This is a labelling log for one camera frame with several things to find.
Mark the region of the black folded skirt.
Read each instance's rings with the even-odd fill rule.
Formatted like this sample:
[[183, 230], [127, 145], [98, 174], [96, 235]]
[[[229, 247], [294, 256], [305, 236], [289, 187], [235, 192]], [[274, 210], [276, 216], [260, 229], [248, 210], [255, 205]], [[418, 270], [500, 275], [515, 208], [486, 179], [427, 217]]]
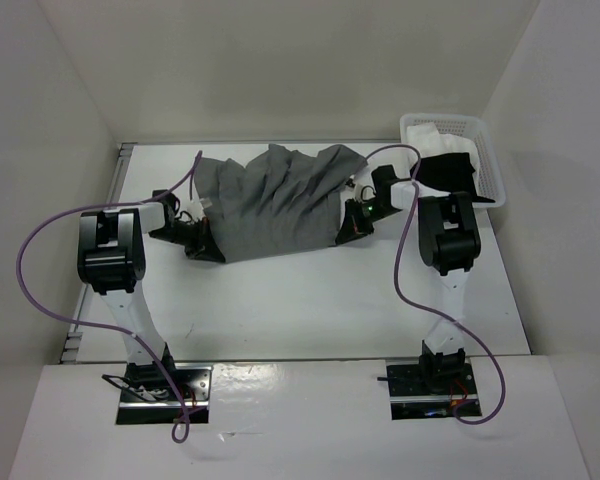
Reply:
[[466, 152], [422, 158], [418, 172], [415, 170], [416, 166], [410, 168], [411, 177], [424, 186], [448, 193], [466, 192], [473, 202], [494, 203], [493, 199], [478, 194], [474, 181], [476, 170]]

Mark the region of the white plastic basket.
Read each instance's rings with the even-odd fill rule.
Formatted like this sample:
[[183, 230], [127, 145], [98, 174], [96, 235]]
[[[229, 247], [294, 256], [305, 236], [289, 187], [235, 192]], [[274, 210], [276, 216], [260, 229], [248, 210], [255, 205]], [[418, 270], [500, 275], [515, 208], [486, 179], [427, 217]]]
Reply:
[[434, 124], [440, 134], [452, 134], [474, 142], [480, 163], [476, 191], [479, 196], [487, 198], [487, 201], [475, 202], [474, 207], [491, 209], [503, 206], [506, 192], [486, 123], [480, 118], [459, 114], [405, 114], [400, 118], [401, 140], [406, 142], [408, 127], [427, 123]]

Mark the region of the white skirt in basket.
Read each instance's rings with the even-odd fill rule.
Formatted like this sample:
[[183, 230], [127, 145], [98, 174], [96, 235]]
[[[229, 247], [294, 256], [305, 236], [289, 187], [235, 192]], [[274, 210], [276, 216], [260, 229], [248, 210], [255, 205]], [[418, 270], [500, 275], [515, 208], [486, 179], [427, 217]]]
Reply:
[[419, 151], [422, 159], [447, 153], [468, 153], [475, 176], [480, 173], [480, 159], [473, 140], [453, 134], [441, 134], [434, 123], [408, 126], [403, 142]]

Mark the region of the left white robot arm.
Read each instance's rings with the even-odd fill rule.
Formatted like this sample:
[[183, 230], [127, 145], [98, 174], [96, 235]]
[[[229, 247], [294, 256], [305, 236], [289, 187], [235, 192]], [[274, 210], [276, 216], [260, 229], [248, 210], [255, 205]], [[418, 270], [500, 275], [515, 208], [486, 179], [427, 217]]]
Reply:
[[166, 341], [152, 320], [142, 288], [147, 262], [144, 236], [182, 246], [189, 259], [223, 263], [207, 217], [180, 209], [176, 195], [155, 190], [142, 205], [80, 216], [77, 272], [109, 308], [122, 330], [127, 377], [160, 400], [178, 390], [179, 375]]

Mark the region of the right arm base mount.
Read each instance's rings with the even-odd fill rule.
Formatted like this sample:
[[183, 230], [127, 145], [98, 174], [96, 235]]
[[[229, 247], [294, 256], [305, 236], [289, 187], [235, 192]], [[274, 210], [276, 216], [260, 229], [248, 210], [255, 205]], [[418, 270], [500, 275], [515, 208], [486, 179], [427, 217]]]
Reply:
[[391, 418], [396, 420], [425, 420], [452, 418], [458, 408], [460, 417], [482, 415], [473, 369], [469, 362], [459, 377], [446, 381], [440, 389], [425, 383], [415, 360], [390, 361], [385, 372], [376, 380], [387, 387]]

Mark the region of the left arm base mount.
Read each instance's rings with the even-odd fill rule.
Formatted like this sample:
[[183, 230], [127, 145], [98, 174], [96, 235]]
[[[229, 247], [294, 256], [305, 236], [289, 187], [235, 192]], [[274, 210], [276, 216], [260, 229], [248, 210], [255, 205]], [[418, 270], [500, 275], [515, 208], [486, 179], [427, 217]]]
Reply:
[[[172, 378], [189, 410], [191, 424], [207, 424], [213, 367], [177, 363]], [[181, 402], [164, 378], [152, 384], [132, 381], [130, 373], [103, 374], [101, 378], [119, 392], [117, 425], [173, 424], [183, 414]]]

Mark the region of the grey skirt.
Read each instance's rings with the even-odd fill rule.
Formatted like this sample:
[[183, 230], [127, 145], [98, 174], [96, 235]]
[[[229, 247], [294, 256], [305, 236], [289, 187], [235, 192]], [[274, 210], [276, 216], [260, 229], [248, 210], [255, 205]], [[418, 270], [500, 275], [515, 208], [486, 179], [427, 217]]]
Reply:
[[310, 156], [271, 144], [245, 165], [201, 158], [194, 185], [215, 243], [235, 263], [333, 246], [341, 192], [366, 166], [344, 145]]

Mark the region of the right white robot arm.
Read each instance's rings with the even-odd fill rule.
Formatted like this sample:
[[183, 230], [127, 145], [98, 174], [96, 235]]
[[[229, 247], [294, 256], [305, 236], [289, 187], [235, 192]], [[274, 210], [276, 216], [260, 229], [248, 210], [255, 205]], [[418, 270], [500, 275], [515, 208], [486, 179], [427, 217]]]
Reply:
[[374, 194], [364, 189], [344, 203], [342, 226], [336, 243], [342, 245], [374, 232], [373, 224], [415, 204], [412, 225], [417, 228], [418, 249], [434, 277], [438, 304], [436, 322], [422, 341], [418, 381], [430, 393], [444, 392], [460, 380], [466, 352], [461, 326], [465, 320], [465, 290], [471, 269], [481, 253], [481, 240], [472, 199], [467, 192], [448, 193], [414, 185], [399, 178], [391, 165], [371, 172]]

